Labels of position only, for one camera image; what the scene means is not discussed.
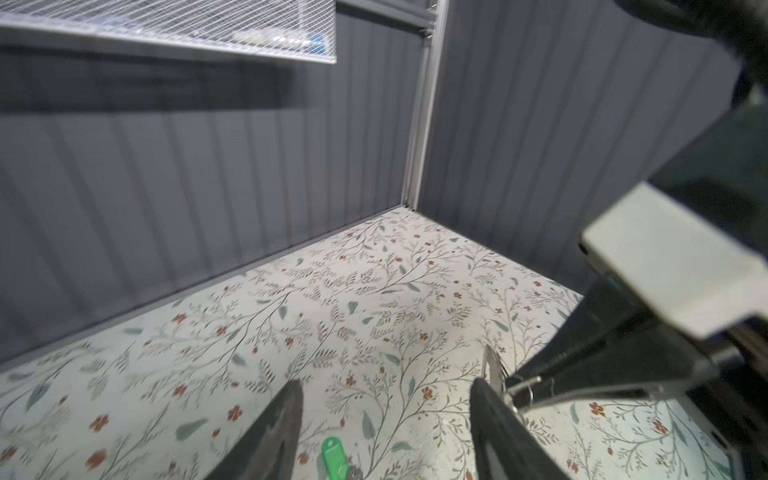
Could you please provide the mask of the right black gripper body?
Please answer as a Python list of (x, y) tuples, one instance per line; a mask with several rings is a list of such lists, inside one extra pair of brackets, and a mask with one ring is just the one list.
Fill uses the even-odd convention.
[(767, 477), (767, 325), (743, 323), (726, 338), (741, 358), (687, 393), (686, 408), (728, 457), (733, 479)]

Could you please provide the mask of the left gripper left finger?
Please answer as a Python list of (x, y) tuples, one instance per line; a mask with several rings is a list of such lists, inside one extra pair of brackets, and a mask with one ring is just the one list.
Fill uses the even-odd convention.
[(291, 380), (205, 479), (290, 479), (302, 415), (301, 383)]

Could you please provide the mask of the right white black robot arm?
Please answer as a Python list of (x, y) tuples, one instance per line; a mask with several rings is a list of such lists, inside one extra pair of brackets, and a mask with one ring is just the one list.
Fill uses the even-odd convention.
[(560, 326), (487, 348), (480, 474), (765, 478), (767, 109), (731, 107), (760, 3), (509, 1), (487, 32), (484, 173), (420, 207), (542, 274), (517, 297)]

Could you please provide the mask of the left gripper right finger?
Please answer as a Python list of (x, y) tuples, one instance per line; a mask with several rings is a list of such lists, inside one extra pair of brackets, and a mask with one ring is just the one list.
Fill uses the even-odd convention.
[(483, 378), (471, 385), (469, 408), (478, 479), (568, 479)]

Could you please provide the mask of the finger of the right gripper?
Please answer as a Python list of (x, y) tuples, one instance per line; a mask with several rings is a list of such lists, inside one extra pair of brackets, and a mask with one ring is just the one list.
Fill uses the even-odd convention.
[(513, 375), (525, 380), (540, 376), (542, 382), (606, 384), (608, 362), (658, 324), (656, 315), (618, 275), (604, 274), (551, 341)]
[(532, 361), (510, 378), (507, 392), (519, 411), (576, 400), (667, 400), (744, 365), (731, 340), (693, 340), (669, 326), (602, 338), (545, 366)]

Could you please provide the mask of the green tag key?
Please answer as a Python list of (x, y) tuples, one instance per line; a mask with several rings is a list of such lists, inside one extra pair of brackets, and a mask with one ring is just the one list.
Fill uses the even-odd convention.
[(321, 456), (329, 480), (362, 479), (362, 470), (353, 465), (343, 443), (337, 437), (328, 437), (322, 443)]

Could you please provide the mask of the grey strap metal keyring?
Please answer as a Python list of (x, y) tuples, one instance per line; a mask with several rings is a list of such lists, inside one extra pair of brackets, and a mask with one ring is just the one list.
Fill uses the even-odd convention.
[[(481, 377), (515, 415), (521, 415), (530, 407), (534, 397), (532, 387), (542, 381), (540, 376), (525, 380), (508, 372), (497, 351), (488, 344), (483, 347)], [(515, 400), (515, 396), (522, 392), (528, 392), (526, 404)]]

